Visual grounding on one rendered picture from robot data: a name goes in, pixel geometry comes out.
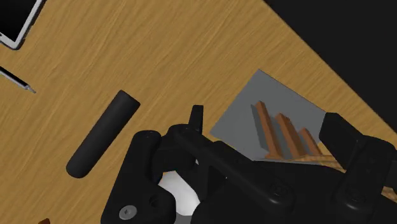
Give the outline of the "wooden table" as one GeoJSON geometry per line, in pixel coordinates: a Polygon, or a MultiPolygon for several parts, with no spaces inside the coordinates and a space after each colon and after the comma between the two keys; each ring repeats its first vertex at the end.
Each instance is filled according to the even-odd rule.
{"type": "Polygon", "coordinates": [[[99,224],[132,136],[204,106],[208,133],[257,70],[365,134],[395,134],[263,0],[46,0],[0,44],[0,224],[99,224]],[[140,108],[83,179],[66,164],[119,90],[140,108]]]}

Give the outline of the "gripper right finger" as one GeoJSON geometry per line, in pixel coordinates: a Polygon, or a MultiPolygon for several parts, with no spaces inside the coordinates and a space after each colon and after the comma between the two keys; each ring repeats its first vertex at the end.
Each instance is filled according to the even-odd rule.
{"type": "Polygon", "coordinates": [[[382,139],[366,136],[337,113],[326,113],[319,139],[345,169],[332,194],[337,213],[345,219],[394,219],[397,202],[382,195],[397,154],[382,139]]]}

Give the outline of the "black and silver pen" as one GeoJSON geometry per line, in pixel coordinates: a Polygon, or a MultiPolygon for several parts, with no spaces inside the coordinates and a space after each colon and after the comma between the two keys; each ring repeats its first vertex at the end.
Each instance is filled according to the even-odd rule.
{"type": "Polygon", "coordinates": [[[32,87],[28,83],[21,80],[19,77],[15,76],[13,73],[9,72],[8,70],[6,70],[5,68],[3,68],[1,66],[0,66],[0,74],[2,76],[4,76],[5,78],[7,78],[8,80],[14,82],[15,84],[17,84],[19,87],[23,88],[24,90],[28,90],[28,91],[32,92],[33,94],[36,93],[36,91],[33,90],[32,87]]]}

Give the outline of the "white-framed black-screen tablet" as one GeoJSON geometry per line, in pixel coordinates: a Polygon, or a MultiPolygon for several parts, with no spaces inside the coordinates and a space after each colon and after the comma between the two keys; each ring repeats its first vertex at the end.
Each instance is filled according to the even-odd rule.
{"type": "Polygon", "coordinates": [[[46,0],[0,0],[0,43],[12,50],[23,45],[46,0]]]}

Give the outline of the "grey stand with brown dividers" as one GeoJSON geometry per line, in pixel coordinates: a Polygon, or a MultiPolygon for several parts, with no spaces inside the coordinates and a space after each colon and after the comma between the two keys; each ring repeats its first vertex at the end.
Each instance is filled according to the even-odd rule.
{"type": "Polygon", "coordinates": [[[314,156],[309,151],[303,136],[299,138],[308,154],[294,159],[275,119],[279,113],[288,117],[297,131],[302,128],[307,129],[314,142],[320,143],[319,131],[326,112],[260,69],[237,94],[231,105],[215,123],[210,134],[254,161],[325,165],[342,170],[340,164],[331,155],[323,153],[320,156],[314,156]],[[262,131],[260,116],[254,106],[259,101],[265,104],[270,115],[271,124],[284,155],[281,159],[266,157],[269,149],[262,131]]]}

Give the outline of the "black cylinder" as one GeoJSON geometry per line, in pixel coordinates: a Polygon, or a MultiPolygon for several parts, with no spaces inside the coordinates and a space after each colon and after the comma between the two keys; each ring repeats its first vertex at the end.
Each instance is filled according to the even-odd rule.
{"type": "Polygon", "coordinates": [[[96,121],[66,165],[74,178],[85,177],[96,165],[141,103],[123,90],[119,91],[96,121]]]}

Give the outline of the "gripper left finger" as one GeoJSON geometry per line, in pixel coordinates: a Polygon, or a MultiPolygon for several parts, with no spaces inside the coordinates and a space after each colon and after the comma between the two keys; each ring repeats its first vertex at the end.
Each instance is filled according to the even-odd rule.
{"type": "Polygon", "coordinates": [[[159,185],[176,171],[197,194],[190,224],[266,224],[284,219],[293,190],[275,175],[202,133],[204,108],[192,107],[187,124],[162,136],[137,132],[101,216],[101,224],[174,224],[176,200],[159,185]]]}

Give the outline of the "white rounded object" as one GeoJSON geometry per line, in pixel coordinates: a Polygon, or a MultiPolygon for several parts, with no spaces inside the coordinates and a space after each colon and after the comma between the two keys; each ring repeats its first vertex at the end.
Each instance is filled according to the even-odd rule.
{"type": "Polygon", "coordinates": [[[176,212],[181,216],[191,216],[200,204],[196,192],[176,171],[163,173],[158,185],[174,196],[176,212]]]}

